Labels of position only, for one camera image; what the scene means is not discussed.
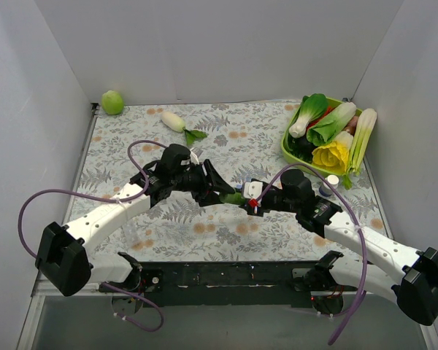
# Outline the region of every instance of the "white wall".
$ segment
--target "white wall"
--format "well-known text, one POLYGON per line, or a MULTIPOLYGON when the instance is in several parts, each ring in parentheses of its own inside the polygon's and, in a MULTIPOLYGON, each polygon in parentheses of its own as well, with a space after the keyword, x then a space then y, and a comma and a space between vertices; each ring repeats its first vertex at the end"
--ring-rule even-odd
POLYGON ((91 101, 353 96, 402 0, 36 0, 91 101))
POLYGON ((355 102, 378 111, 368 159, 394 236, 438 249, 438 0, 404 1, 355 102))
MULTIPOLYGON (((91 105, 32 0, 0 0, 0 349, 14 349, 37 270, 21 247, 20 205, 37 190, 70 187, 91 105)), ((68 198, 49 195, 25 216, 37 249, 68 198)))

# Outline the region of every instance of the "green basket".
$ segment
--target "green basket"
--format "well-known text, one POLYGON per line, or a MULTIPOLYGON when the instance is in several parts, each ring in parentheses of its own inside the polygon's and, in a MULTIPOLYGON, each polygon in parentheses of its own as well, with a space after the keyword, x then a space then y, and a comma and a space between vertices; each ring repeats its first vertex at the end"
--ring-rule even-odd
MULTIPOLYGON (((334 98, 329 98, 329 97, 327 97, 326 99, 328 100, 329 106, 330 106, 330 107, 333 107, 333 108, 339 106, 339 105, 342 103, 342 101, 335 100, 334 98)), ((357 108, 356 115, 357 115, 357 116, 360 116, 361 113, 362 113, 362 110, 359 109, 359 108, 357 108)), ((317 166, 314 166, 314 165, 312 165, 312 164, 309 164, 309 163, 307 163, 307 162, 301 160, 300 158, 297 158, 296 156, 292 155, 291 153, 289 153, 289 152, 284 148, 284 140, 286 140, 286 138, 289 137, 289 128, 290 128, 294 123, 295 123, 295 120, 294 120, 294 118, 292 118, 292 120, 291 120, 291 122, 289 123, 289 125, 287 125, 287 128, 285 128, 285 133, 284 133, 283 139, 282 139, 281 142, 280 142, 280 148, 283 150, 283 153, 284 153, 284 159, 285 159, 288 163, 300 162, 300 163, 303 163, 303 164, 307 164, 308 166, 310 166, 310 167, 314 168, 316 171, 318 171, 318 173, 320 173, 320 174, 323 175, 324 177, 327 177, 328 175, 337 175, 337 176, 343 176, 343 175, 345 175, 345 173, 336 173, 336 172, 333 172, 333 171, 327 171, 326 169, 322 169, 322 168, 320 168, 320 167, 317 167, 317 166)), ((306 171, 307 173, 312 174, 312 172, 311 172, 310 170, 308 170, 307 168, 301 168, 301 169, 302 169, 303 171, 306 171)))

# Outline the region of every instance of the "patterned mat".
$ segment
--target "patterned mat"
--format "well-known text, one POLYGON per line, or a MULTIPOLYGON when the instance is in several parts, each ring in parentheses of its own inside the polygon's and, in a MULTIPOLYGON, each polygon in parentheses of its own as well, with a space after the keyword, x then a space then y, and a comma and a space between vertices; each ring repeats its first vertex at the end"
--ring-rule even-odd
MULTIPOLYGON (((126 155, 132 141, 185 144, 183 134, 161 122, 163 110, 179 114, 187 128, 209 134, 196 144, 204 150, 201 159, 209 158, 233 186, 251 177, 270 180, 287 164, 280 140, 296 107, 296 101, 272 101, 127 106, 116 117, 100 111, 78 191, 113 196, 137 173, 126 155)), ((140 164, 146 164, 159 158, 161 150, 145 144, 139 145, 134 154, 140 164)), ((316 190, 319 179, 310 178, 316 190)), ((386 234, 365 167, 353 182, 351 190, 340 189, 342 194, 362 223, 386 234)), ((97 205, 77 198, 71 218, 76 219, 97 205)), ((125 230, 115 231, 94 254, 124 251, 141 261, 318 260, 332 249, 357 256, 302 229, 292 214, 271 212, 264 218, 249 217, 233 206, 199 208, 190 195, 173 193, 133 219, 125 230)))

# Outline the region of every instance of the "green bok choy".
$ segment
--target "green bok choy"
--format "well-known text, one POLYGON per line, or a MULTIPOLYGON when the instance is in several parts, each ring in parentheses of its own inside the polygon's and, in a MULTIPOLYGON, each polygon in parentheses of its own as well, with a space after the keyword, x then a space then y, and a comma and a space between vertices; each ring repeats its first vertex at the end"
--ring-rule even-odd
POLYGON ((316 147, 330 143, 349 123, 357 107, 352 102, 337 106, 307 131, 307 140, 316 147))
POLYGON ((302 101, 299 117, 289 128, 289 134, 297 139, 307 132, 307 125, 315 119, 321 117, 328 109, 328 100, 322 93, 314 93, 307 100, 302 101))

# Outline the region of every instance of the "green leaf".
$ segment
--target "green leaf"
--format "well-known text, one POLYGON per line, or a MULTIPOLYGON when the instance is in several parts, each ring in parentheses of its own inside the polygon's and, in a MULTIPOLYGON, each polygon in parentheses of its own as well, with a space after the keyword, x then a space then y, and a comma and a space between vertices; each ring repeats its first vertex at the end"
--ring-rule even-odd
POLYGON ((189 130, 190 133, 192 133, 197 139, 204 139, 207 137, 207 133, 200 130, 189 130))
POLYGON ((352 181, 350 180, 350 177, 348 174, 345 174, 342 176, 342 184, 344 185, 344 188, 346 190, 350 190, 352 188, 352 181))
POLYGON ((187 139, 187 146, 191 146, 196 140, 196 137, 186 129, 185 129, 185 137, 187 139))
POLYGON ((187 139, 187 146, 191 146, 196 140, 201 140, 207 137, 207 133, 200 130, 184 129, 185 137, 187 139))

